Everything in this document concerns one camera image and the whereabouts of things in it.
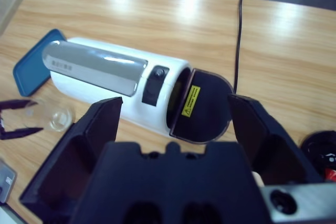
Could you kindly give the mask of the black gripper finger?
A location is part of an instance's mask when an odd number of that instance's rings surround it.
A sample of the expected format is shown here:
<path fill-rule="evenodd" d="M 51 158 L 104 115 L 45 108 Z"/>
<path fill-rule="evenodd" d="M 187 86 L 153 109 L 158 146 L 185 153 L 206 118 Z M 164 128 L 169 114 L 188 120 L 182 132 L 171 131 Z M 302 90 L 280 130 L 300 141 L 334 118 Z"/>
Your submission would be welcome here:
<path fill-rule="evenodd" d="M 36 216 L 70 216 L 107 142 L 116 139 L 122 98 L 101 100 L 72 124 L 19 201 Z"/>
<path fill-rule="evenodd" d="M 265 185 L 323 182 L 286 130 L 259 101 L 231 94 L 228 104 L 237 141 Z"/>
<path fill-rule="evenodd" d="M 16 109 L 22 109 L 29 106 L 36 105 L 37 102 L 33 100 L 25 100 L 25 99 L 13 99 L 13 100 L 6 100 L 0 102 L 0 111 L 3 110 L 16 110 Z"/>
<path fill-rule="evenodd" d="M 28 135 L 35 134 L 41 130 L 43 130 L 43 128 L 29 127 L 29 128 L 16 129 L 14 131 L 6 132 L 3 128 L 1 128 L 1 140 L 11 140 L 15 138 L 22 138 Z"/>

